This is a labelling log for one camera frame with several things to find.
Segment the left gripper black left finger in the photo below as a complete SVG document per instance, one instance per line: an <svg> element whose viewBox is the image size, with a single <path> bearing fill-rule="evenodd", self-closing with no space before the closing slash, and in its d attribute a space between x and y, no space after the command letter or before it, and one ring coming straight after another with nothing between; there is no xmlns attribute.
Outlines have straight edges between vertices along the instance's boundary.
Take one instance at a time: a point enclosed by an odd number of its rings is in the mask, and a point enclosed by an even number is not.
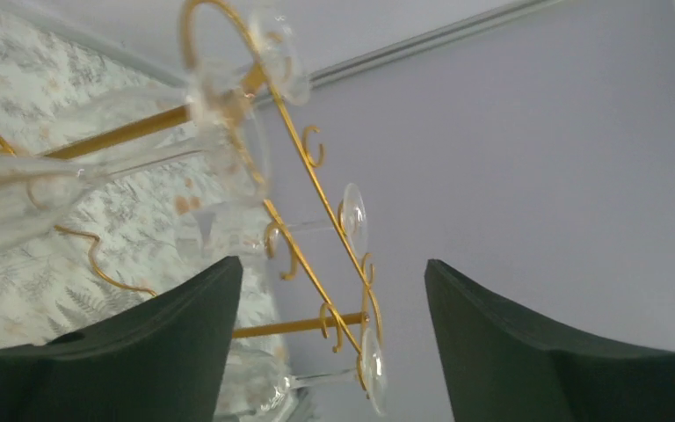
<svg viewBox="0 0 675 422"><path fill-rule="evenodd" d="M43 346L0 349L0 421L210 421L243 267L183 284Z"/></svg>

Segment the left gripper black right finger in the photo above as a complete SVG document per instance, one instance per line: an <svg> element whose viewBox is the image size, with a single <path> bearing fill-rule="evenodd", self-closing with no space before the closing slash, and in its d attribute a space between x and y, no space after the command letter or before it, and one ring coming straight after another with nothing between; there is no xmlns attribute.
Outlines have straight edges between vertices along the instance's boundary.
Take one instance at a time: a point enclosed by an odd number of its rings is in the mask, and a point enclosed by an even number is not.
<svg viewBox="0 0 675 422"><path fill-rule="evenodd" d="M425 291L458 421L675 421L675 352L603 338L439 259Z"/></svg>

